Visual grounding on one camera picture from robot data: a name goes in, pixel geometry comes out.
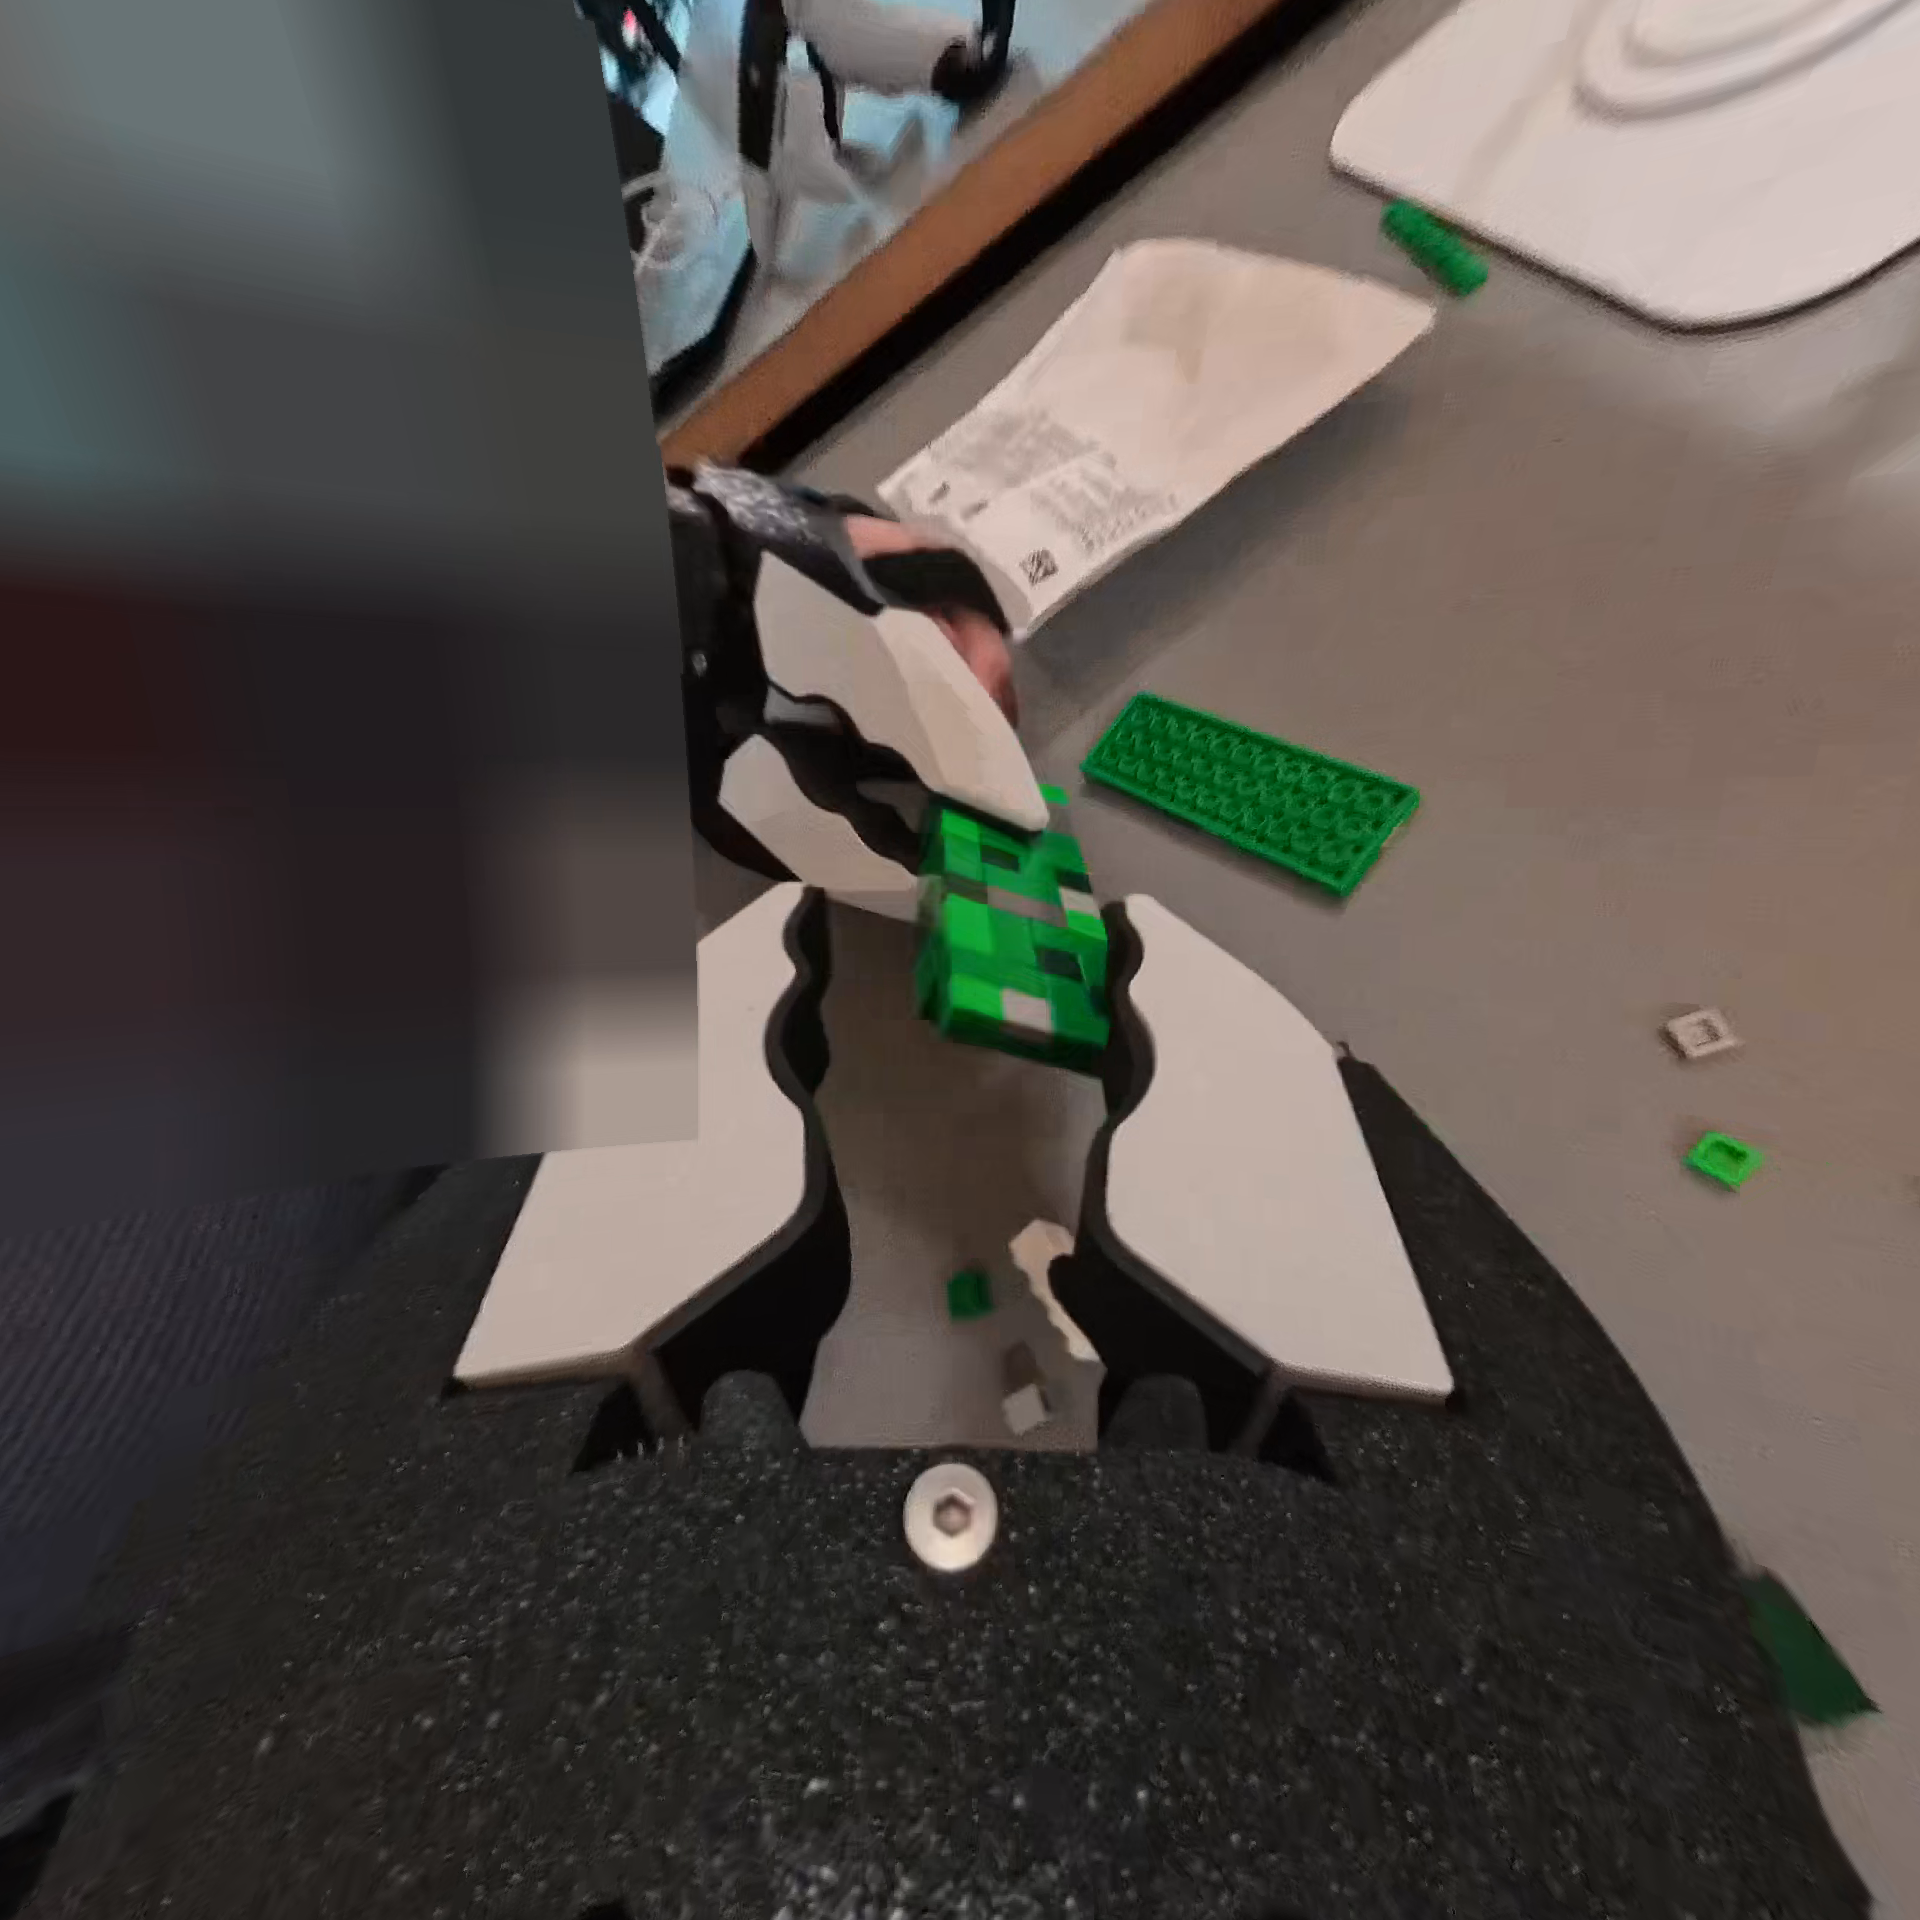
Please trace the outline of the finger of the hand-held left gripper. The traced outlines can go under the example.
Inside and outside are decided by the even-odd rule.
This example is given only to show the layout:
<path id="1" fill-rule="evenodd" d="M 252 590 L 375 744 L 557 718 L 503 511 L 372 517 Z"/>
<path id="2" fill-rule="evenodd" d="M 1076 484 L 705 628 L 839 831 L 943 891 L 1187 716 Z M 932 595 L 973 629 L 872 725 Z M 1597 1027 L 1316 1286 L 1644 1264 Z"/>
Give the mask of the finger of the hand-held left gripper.
<path id="1" fill-rule="evenodd" d="M 781 695 L 835 707 L 900 756 L 930 795 L 1005 828 L 1047 827 L 1047 800 L 1007 714 L 923 611 L 855 611 L 787 562 L 761 562 L 756 632 Z"/>
<path id="2" fill-rule="evenodd" d="M 761 723 L 723 759 L 723 819 L 784 875 L 893 922 L 923 905 L 930 790 L 895 749 L 829 723 Z"/>

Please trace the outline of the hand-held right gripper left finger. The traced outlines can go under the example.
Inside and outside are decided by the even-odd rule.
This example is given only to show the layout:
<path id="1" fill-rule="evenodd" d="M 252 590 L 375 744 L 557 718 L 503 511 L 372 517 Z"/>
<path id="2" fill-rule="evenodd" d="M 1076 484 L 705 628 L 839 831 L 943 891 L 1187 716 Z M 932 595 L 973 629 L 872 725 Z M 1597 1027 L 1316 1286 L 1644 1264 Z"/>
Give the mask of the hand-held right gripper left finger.
<path id="1" fill-rule="evenodd" d="M 698 945 L 698 1136 L 541 1160 L 454 1379 L 464 1389 L 657 1365 L 686 1416 L 729 1374 L 804 1415 L 851 1291 L 816 1092 L 829 900 L 781 884 Z"/>

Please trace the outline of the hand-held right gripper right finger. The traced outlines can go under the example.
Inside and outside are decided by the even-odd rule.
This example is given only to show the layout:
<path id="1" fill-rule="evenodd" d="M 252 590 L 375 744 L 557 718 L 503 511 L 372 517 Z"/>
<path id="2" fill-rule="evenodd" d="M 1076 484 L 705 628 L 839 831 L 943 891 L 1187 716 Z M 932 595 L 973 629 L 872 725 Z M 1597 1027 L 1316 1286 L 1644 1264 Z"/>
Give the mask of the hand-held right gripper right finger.
<path id="1" fill-rule="evenodd" d="M 1102 1120 L 1047 1268 L 1102 1374 L 1099 1425 L 1144 1379 L 1185 1379 L 1204 1429 L 1271 1429 L 1285 1394 L 1443 1406 L 1450 1360 L 1336 1047 L 1158 900 L 1102 922 Z"/>

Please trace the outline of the white brick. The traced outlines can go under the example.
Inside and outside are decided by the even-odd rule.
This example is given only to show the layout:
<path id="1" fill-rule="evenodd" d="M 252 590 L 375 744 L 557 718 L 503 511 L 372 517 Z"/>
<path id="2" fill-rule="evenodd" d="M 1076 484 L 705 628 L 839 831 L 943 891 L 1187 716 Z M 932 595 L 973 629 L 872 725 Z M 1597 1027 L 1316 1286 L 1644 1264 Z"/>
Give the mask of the white brick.
<path id="1" fill-rule="evenodd" d="M 1093 1342 L 1065 1309 L 1053 1276 L 1055 1266 L 1070 1260 L 1076 1236 L 1061 1222 L 1031 1219 L 1007 1242 L 1007 1254 L 1020 1272 L 1031 1302 L 1038 1307 L 1053 1331 L 1076 1365 L 1102 1365 Z"/>

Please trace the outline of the green blocky brick cube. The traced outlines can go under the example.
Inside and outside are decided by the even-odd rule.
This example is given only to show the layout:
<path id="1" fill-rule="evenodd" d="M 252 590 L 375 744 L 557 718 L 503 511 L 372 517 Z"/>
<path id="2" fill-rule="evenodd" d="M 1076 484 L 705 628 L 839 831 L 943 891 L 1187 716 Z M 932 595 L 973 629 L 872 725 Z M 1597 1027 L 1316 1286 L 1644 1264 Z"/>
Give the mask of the green blocky brick cube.
<path id="1" fill-rule="evenodd" d="M 954 1044 L 1096 1075 L 1110 1042 L 1108 928 L 1069 792 L 1018 831 L 938 803 L 919 847 L 914 994 Z"/>

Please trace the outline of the large green brick plate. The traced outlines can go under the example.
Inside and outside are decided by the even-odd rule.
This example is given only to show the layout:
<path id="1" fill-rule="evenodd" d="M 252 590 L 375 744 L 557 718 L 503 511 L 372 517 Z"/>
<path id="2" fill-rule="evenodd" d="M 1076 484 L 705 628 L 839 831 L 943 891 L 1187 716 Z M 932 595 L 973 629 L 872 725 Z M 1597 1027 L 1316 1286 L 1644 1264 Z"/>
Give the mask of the large green brick plate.
<path id="1" fill-rule="evenodd" d="M 1347 900 L 1416 818 L 1416 788 L 1336 756 L 1136 693 L 1080 774 L 1233 852 Z"/>

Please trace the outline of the grey desk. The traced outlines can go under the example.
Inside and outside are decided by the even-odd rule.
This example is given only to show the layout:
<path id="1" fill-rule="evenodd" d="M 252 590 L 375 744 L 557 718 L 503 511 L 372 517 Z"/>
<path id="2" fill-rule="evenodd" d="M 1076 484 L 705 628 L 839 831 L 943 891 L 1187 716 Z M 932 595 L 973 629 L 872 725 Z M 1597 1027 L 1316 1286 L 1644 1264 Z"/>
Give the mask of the grey desk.
<path id="1" fill-rule="evenodd" d="M 1878 1915 L 1915 1915 L 1915 597 L 1915 258 L 1723 336 L 1498 258 L 1018 661 L 1069 788 L 1148 690 L 1424 792 L 1346 905 L 1073 813 L 1596 1309 L 1878 1702 L 1812 1754 Z M 1694 1008 L 1741 1049 L 1676 1058 Z M 1767 1153 L 1739 1193 L 1681 1164 L 1708 1128 Z"/>

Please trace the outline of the person's left hand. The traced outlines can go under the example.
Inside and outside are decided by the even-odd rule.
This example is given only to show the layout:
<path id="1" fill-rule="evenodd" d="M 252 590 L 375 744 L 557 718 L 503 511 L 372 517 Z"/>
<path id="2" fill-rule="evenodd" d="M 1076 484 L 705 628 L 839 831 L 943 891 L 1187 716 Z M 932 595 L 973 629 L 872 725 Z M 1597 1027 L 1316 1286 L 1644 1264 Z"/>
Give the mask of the person's left hand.
<path id="1" fill-rule="evenodd" d="M 980 566 L 932 532 L 893 517 L 855 512 L 843 526 L 851 556 L 880 603 L 924 614 L 995 707 L 1018 722 L 1011 628 Z"/>

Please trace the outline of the white paper instruction bag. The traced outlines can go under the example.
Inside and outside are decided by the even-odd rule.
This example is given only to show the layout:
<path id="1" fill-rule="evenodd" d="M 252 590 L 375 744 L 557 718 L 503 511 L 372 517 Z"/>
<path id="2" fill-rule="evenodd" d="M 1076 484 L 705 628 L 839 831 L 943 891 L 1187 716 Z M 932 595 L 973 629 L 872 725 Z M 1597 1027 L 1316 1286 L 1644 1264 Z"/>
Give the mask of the white paper instruction bag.
<path id="1" fill-rule="evenodd" d="M 1120 248 L 1027 358 L 879 488 L 1031 633 L 1414 347 L 1435 307 L 1187 239 Z"/>

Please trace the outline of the green narrow brick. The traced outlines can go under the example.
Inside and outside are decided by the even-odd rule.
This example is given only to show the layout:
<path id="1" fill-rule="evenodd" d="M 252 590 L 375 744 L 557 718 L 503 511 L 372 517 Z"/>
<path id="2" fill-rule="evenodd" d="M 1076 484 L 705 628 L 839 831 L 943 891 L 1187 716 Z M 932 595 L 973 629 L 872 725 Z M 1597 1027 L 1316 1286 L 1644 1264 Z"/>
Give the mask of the green narrow brick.
<path id="1" fill-rule="evenodd" d="M 1454 299 L 1473 297 L 1487 282 L 1485 258 L 1432 211 L 1393 200 L 1379 211 L 1382 239 Z"/>

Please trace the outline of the dark green brick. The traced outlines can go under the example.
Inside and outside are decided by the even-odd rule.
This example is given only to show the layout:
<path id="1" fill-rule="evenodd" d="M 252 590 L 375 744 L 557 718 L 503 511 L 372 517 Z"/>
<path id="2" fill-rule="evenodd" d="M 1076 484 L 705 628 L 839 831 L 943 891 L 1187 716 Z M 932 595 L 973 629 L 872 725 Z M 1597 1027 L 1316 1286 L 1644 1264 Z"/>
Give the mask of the dark green brick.
<path id="1" fill-rule="evenodd" d="M 1772 1572 L 1743 1569 L 1739 1592 L 1772 1682 L 1794 1720 L 1814 1730 L 1837 1730 L 1878 1715 L 1878 1702 Z"/>

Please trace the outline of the white moulded tray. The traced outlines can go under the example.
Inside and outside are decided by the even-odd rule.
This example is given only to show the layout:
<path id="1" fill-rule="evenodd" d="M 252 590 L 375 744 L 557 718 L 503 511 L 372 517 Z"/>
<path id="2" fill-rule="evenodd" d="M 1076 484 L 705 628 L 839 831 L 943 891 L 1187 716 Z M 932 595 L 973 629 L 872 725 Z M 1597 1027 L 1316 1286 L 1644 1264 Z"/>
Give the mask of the white moulded tray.
<path id="1" fill-rule="evenodd" d="M 1656 326 L 1781 318 L 1915 249 L 1917 5 L 1459 5 L 1330 160 Z"/>

